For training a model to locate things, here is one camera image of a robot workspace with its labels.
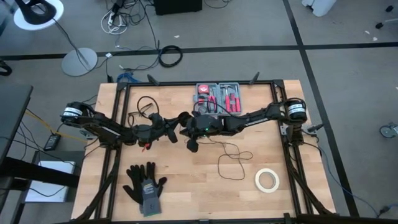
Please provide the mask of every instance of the red pliers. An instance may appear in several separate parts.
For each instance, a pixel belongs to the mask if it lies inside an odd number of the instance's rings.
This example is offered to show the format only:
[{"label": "red pliers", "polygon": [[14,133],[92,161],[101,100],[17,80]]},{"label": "red pliers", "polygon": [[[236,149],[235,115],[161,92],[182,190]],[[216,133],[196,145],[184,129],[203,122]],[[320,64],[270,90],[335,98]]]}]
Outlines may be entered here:
[{"label": "red pliers", "polygon": [[213,94],[213,89],[212,88],[209,88],[209,89],[210,89],[210,92],[209,92],[209,98],[207,100],[207,108],[208,108],[209,113],[210,113],[210,111],[214,111],[214,113],[215,113],[215,112],[217,112],[217,101],[216,101],[216,97]]}]

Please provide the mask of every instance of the black desk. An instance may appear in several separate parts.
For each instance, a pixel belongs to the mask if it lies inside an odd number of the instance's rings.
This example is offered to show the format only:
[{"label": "black desk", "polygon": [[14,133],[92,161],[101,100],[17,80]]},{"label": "black desk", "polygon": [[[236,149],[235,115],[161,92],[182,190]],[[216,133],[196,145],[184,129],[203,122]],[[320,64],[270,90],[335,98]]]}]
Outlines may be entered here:
[{"label": "black desk", "polygon": [[25,191],[30,180],[76,188],[78,175],[7,157],[32,93],[30,85],[0,84],[0,212],[9,190]]}]

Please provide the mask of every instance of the floor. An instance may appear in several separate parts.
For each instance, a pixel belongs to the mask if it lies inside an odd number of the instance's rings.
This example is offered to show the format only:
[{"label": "floor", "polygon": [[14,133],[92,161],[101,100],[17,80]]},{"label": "floor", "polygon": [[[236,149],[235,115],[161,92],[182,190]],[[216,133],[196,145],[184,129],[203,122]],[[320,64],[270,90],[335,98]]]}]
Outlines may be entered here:
[{"label": "floor", "polygon": [[[107,11],[105,0],[62,2],[65,13],[59,23],[78,46],[92,48],[100,56],[119,51],[115,47],[117,37],[105,34],[100,27]],[[222,3],[208,2],[215,6]],[[177,45],[188,53],[174,68],[158,66],[136,72],[134,77],[146,81],[150,73],[160,81],[248,80],[260,72],[263,80],[299,79],[312,122],[325,124],[319,133],[319,145],[326,151],[332,174],[337,177],[332,156],[340,154],[356,196],[377,211],[397,203],[398,139],[383,138],[379,128],[396,121],[398,27],[391,24],[381,30],[374,28],[380,21],[398,17],[397,11],[384,11],[395,1],[337,1],[324,17],[315,17],[300,2],[233,0],[223,9],[203,5],[200,12],[168,16],[156,16],[148,7],[161,46]],[[131,49],[153,47],[147,21],[129,27],[118,45]],[[53,127],[60,124],[59,115],[66,103],[89,99],[99,84],[106,82],[105,66],[78,78],[64,75],[60,64],[71,49],[55,26],[36,32],[19,29],[5,4],[0,3],[0,57],[14,70],[10,77],[0,77],[0,83],[32,85],[29,108]],[[168,54],[164,60],[171,62],[176,57]],[[116,79],[122,73],[119,65],[150,65],[155,58],[131,52],[114,56],[108,61],[107,73]],[[49,132],[30,117],[24,121],[43,145]],[[63,127],[62,131],[78,136],[73,128]],[[21,158],[23,150],[15,144],[10,156]],[[57,150],[82,151],[83,144],[62,139]],[[28,151],[25,160],[31,160],[33,153]],[[349,215],[342,189],[327,175],[337,212]],[[17,198],[17,192],[8,197],[1,223],[10,222]],[[355,202],[362,217],[375,216],[369,205],[358,198]],[[72,206],[73,202],[28,204],[20,223],[66,222]],[[398,208],[382,217],[398,218]]]}]

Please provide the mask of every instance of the toolbox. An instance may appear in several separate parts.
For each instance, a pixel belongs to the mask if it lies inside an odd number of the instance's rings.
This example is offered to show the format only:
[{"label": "toolbox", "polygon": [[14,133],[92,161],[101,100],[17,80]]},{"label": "toolbox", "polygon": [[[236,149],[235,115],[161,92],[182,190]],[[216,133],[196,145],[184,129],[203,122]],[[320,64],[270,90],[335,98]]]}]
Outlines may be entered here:
[{"label": "toolbox", "polygon": [[195,88],[195,111],[214,116],[242,113],[239,83],[197,83]]}]

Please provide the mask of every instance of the gray floor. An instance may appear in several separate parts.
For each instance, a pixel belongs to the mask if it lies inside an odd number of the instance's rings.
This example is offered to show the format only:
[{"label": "gray floor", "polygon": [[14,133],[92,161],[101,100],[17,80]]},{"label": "gray floor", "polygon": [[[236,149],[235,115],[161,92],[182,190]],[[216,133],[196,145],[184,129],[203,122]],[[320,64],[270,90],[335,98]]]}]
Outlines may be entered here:
[{"label": "gray floor", "polygon": [[[306,45],[352,44],[398,41],[398,26],[389,25],[376,30],[374,25],[397,16],[386,13],[390,0],[338,1],[325,17],[317,18],[301,6],[300,1],[289,1],[297,25]],[[79,46],[90,47],[97,52],[115,51],[115,36],[106,35],[100,28],[100,19],[106,12],[104,0],[63,1],[65,13],[61,25]],[[234,0],[224,9],[206,6],[196,13],[156,16],[149,9],[150,21],[162,46],[228,47],[247,45],[296,45],[284,4],[280,0]],[[142,45],[153,46],[146,21],[121,36],[122,46],[137,49]],[[0,55],[64,54],[71,50],[68,42],[56,29],[50,27],[37,32],[18,29],[8,24],[0,36]],[[396,170],[397,139],[384,139],[379,127],[397,121],[395,103],[398,94],[398,77],[395,47],[375,49],[308,50],[308,57],[326,107],[343,163],[353,193],[368,201],[376,210],[383,205],[398,202]],[[172,60],[176,55],[165,55]],[[108,73],[114,78],[123,67],[150,65],[154,55],[115,57],[108,62]],[[0,77],[0,83],[28,83],[34,86],[29,108],[57,127],[59,115],[65,104],[85,100],[96,94],[98,85],[106,82],[105,66],[78,77],[68,77],[60,68],[61,59],[21,60],[7,62],[14,73]],[[136,72],[135,78],[145,81],[150,73],[160,81],[192,80],[245,80],[257,71],[261,79],[299,79],[313,123],[321,123],[314,96],[298,50],[263,50],[244,52],[212,52],[185,54],[174,68],[160,66],[147,72]],[[30,117],[24,118],[39,144],[43,145],[49,132]],[[63,132],[78,135],[76,129],[63,128]],[[328,141],[320,132],[320,146],[326,150],[331,162]],[[23,147],[13,145],[11,156],[21,157]],[[62,139],[60,151],[81,151],[83,144]],[[336,175],[331,162],[332,173]],[[340,214],[348,215],[340,187],[328,174],[332,196]],[[9,223],[17,192],[7,201],[0,216],[1,223]],[[372,210],[356,200],[361,216],[373,217]],[[68,220],[72,203],[57,206],[29,204],[21,223],[55,223]],[[398,218],[398,209],[392,209],[383,217]]]}]

